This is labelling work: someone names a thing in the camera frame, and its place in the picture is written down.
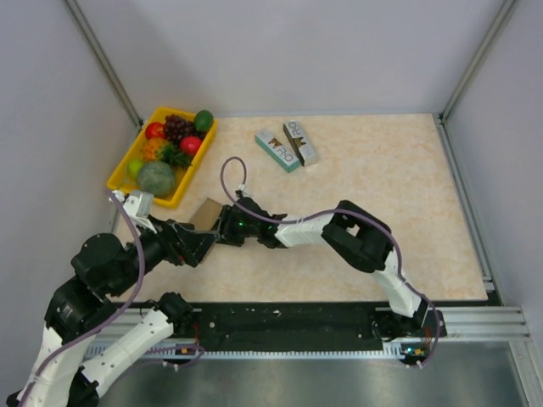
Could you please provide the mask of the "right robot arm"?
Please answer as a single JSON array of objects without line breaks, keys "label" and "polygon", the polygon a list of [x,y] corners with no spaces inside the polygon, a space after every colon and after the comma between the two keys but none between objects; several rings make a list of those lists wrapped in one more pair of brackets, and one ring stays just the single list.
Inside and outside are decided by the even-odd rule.
[{"label": "right robot arm", "polygon": [[371,276],[386,294],[389,313],[374,326],[382,338],[442,334],[439,311],[407,279],[403,256],[390,228],[348,200],[334,209],[300,217],[270,214],[254,199],[241,197],[222,207],[213,229],[220,243],[240,247],[254,238],[267,248],[328,245],[350,267]]}]

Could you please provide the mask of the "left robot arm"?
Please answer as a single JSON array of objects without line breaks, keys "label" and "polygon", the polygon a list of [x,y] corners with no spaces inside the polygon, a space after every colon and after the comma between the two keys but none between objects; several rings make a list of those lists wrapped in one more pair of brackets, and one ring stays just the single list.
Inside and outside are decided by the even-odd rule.
[{"label": "left robot arm", "polygon": [[9,406],[96,406],[111,385],[164,339],[193,328],[193,309],[179,293],[165,293],[128,333],[85,360],[107,320],[123,311],[110,301],[156,265],[199,265],[218,240],[215,231],[152,220],[152,228],[124,245],[112,233],[90,237],[71,260],[75,274],[59,287],[45,314],[42,345],[26,385],[8,396]]}]

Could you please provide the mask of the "brown cardboard box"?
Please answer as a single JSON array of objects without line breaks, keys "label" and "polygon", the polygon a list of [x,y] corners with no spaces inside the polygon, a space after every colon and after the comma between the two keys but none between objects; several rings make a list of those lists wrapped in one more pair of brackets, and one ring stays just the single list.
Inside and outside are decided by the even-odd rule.
[{"label": "brown cardboard box", "polygon": [[220,217],[223,205],[214,199],[206,198],[189,219],[198,231],[210,231]]}]

